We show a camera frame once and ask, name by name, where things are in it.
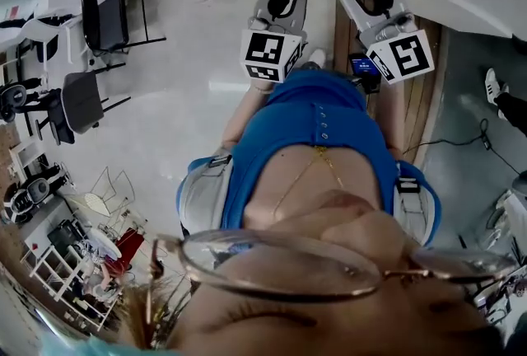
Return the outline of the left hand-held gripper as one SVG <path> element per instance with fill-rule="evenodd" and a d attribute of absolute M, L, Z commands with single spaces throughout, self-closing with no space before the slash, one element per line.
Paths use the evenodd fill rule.
<path fill-rule="evenodd" d="M 283 83 L 301 57 L 308 0 L 257 0 L 242 31 L 240 66 L 247 77 Z"/>

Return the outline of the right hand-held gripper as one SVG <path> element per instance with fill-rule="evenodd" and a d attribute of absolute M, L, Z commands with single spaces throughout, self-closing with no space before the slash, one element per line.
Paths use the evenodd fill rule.
<path fill-rule="evenodd" d="M 389 84 L 435 69 L 427 34 L 406 0 L 339 0 L 355 22 L 366 56 Z"/>

